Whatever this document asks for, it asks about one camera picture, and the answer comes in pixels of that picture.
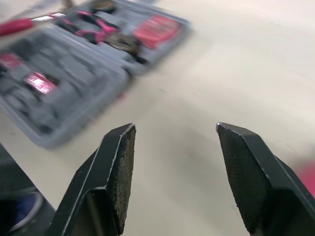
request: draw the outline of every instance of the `beige table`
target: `beige table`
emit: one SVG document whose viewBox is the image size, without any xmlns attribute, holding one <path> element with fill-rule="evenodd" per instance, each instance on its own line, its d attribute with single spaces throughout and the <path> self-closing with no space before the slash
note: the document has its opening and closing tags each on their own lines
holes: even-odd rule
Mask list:
<svg viewBox="0 0 315 236">
<path fill-rule="evenodd" d="M 0 0 L 3 18 L 23 6 L 14 2 L 25 0 L 7 2 Z M 248 235 L 215 125 L 224 121 L 259 133 L 292 167 L 314 158 L 314 4 L 160 0 L 157 6 L 189 19 L 193 31 L 164 62 L 138 77 L 124 99 L 56 150 L 36 147 L 0 112 L 0 142 L 58 207 L 101 137 L 135 122 L 125 235 Z"/>
</svg>

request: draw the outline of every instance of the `gray plastic tool case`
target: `gray plastic tool case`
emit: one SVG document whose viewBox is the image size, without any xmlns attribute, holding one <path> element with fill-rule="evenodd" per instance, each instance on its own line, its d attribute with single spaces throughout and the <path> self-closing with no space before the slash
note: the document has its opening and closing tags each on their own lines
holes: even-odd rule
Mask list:
<svg viewBox="0 0 315 236">
<path fill-rule="evenodd" d="M 96 30 L 95 25 L 76 15 L 78 10 L 90 11 L 93 3 L 78 6 L 66 18 L 81 29 Z M 123 93 L 131 75 L 148 71 L 189 32 L 187 20 L 149 4 L 127 0 L 115 3 L 117 9 L 112 14 L 97 12 L 96 15 L 117 25 L 123 34 L 131 36 L 155 14 L 177 21 L 180 30 L 154 50 L 141 46 L 139 55 L 146 63 L 139 63 L 130 54 L 105 43 L 92 44 L 58 27 L 59 19 L 52 28 L 37 30 L 0 51 L 0 63 L 9 67 L 7 76 L 0 74 L 0 107 L 36 145 L 54 148 L 68 141 Z M 14 65 L 6 65 L 3 55 L 4 59 L 13 55 Z M 57 78 L 57 89 L 45 95 L 35 94 L 25 85 L 25 78 L 34 72 Z"/>
</svg>

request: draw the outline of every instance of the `pink screwdriver handle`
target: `pink screwdriver handle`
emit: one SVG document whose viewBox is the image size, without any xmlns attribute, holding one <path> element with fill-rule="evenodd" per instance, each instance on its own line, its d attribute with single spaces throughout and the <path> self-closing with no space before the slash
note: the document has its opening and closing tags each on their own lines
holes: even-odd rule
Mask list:
<svg viewBox="0 0 315 236">
<path fill-rule="evenodd" d="M 0 36 L 27 30 L 34 26 L 31 18 L 16 19 L 0 24 Z"/>
</svg>

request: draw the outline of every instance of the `tool kit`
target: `tool kit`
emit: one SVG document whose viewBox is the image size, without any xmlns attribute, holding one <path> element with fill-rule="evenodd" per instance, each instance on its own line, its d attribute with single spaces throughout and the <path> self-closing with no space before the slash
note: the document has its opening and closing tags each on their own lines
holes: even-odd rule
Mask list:
<svg viewBox="0 0 315 236">
<path fill-rule="evenodd" d="M 87 2 L 0 50 L 0 107 L 36 145 L 57 147 L 188 32 L 147 3 Z"/>
</svg>

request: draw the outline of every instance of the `pliers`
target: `pliers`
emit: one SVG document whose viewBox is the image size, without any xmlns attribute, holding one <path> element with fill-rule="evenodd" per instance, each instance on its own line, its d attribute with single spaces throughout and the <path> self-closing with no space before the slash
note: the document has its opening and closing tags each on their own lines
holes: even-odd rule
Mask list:
<svg viewBox="0 0 315 236">
<path fill-rule="evenodd" d="M 74 35 L 87 39 L 90 43 L 97 44 L 100 42 L 104 42 L 106 37 L 110 36 L 114 32 L 119 31 L 118 26 L 111 24 L 105 21 L 103 18 L 96 16 L 90 12 L 78 11 L 77 14 L 82 20 L 99 26 L 101 28 L 101 31 L 88 31 L 80 29 L 73 22 L 66 18 L 62 18 L 58 25 L 61 28 L 73 33 Z"/>
</svg>

